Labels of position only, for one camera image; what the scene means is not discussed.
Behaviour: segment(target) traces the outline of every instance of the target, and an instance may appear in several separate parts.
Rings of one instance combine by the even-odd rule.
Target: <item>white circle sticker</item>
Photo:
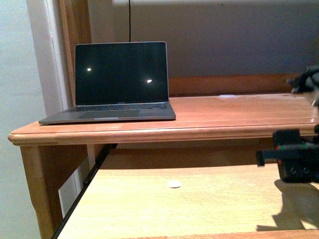
[[[170,188],[179,188],[181,186],[181,182],[177,181],[177,180],[170,180],[167,185]]]

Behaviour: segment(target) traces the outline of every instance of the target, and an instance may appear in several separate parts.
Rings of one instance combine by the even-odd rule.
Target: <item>desk shelf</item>
[[[87,123],[40,126],[13,131],[15,145],[132,143],[271,137],[277,129],[298,128],[313,135],[319,123],[309,95],[237,95],[234,98],[171,98],[172,121]]]

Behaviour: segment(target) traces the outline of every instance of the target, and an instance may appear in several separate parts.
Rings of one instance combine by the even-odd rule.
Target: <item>laptop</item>
[[[39,123],[175,119],[166,43],[76,45],[75,105]]]

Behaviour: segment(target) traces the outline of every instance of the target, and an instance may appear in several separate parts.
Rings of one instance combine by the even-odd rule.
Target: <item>white wall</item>
[[[300,72],[319,59],[318,0],[131,2],[132,41],[166,41],[172,77]],[[128,41],[128,0],[89,3],[94,42]]]
[[[0,1],[0,238],[40,238],[18,147],[9,133],[46,116],[25,0]]]
[[[0,1],[0,9],[0,238],[36,239],[21,154],[7,136],[71,104],[59,5],[58,0],[11,0]],[[84,162],[61,188],[63,213],[88,170]]]

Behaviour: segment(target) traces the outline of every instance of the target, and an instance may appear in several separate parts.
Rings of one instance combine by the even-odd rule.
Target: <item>wooden desk leg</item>
[[[20,149],[41,238],[49,239],[62,222],[58,190],[87,157],[87,148],[59,145]]]

